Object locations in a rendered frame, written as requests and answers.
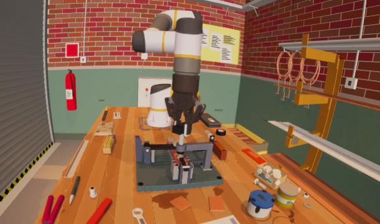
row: roll of tape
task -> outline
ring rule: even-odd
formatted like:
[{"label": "roll of tape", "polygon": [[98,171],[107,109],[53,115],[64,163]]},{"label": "roll of tape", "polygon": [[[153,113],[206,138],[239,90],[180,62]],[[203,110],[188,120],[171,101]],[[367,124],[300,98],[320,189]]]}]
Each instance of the roll of tape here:
[{"label": "roll of tape", "polygon": [[223,129],[217,129],[216,130],[216,134],[219,135],[219,136],[225,136],[226,135],[226,131],[223,130]]}]

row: green wall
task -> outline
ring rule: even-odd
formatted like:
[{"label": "green wall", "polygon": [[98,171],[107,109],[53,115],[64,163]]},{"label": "green wall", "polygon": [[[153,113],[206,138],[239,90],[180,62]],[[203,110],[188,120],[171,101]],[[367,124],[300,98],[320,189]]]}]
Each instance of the green wall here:
[{"label": "green wall", "polygon": [[[82,69],[76,78],[78,109],[68,111],[65,75],[68,70],[49,70],[50,107],[56,138],[82,139],[106,106],[137,106],[140,69]],[[172,70],[144,69],[143,77],[172,77]],[[234,123],[240,76],[201,72],[199,92],[206,112],[221,123]]]},{"label": "green wall", "polygon": [[[272,82],[254,78],[241,77],[239,89],[236,123],[267,141],[269,154],[282,152],[304,164],[310,145],[286,148],[287,133],[264,119],[313,131],[320,107],[295,105],[290,100],[293,90],[290,99],[282,101],[282,93],[275,94],[277,87]],[[380,165],[380,111],[338,101],[328,141]],[[380,182],[325,153],[315,174],[380,219]]]}]

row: can label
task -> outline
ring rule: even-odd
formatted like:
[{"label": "can label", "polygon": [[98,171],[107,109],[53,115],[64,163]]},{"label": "can label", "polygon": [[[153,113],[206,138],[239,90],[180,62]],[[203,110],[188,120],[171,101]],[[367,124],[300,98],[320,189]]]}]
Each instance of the can label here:
[{"label": "can label", "polygon": [[65,96],[66,96],[67,100],[72,100],[73,99],[72,90],[65,90]]},{"label": "can label", "polygon": [[276,198],[279,202],[283,203],[284,205],[293,205],[295,203],[295,200],[296,200],[296,198],[293,200],[284,199],[283,197],[281,197],[281,195],[278,194],[278,192],[276,194]]},{"label": "can label", "polygon": [[266,178],[266,174],[265,173],[263,173],[263,172],[261,172],[260,174],[257,174],[257,176],[258,177],[260,177],[260,179],[262,179],[262,180],[264,180],[267,184],[269,184],[270,186],[271,186],[271,184],[272,184],[272,182],[274,181],[273,179],[272,179],[272,177],[270,177],[270,178]]}]

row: black case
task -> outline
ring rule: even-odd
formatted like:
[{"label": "black case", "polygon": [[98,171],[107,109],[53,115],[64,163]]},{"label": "black case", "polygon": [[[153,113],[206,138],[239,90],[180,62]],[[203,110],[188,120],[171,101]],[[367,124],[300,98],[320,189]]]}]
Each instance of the black case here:
[{"label": "black case", "polygon": [[201,116],[201,121],[208,126],[208,128],[220,128],[221,123],[216,120],[214,117],[210,116],[210,114],[203,113]]}]

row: blue lid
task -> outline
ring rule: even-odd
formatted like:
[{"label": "blue lid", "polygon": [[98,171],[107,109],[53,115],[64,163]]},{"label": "blue lid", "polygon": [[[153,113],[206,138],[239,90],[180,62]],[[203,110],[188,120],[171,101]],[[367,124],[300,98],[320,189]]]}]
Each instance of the blue lid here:
[{"label": "blue lid", "polygon": [[249,202],[254,206],[259,206],[260,208],[271,208],[274,205],[274,197],[265,190],[254,190],[249,196]]}]

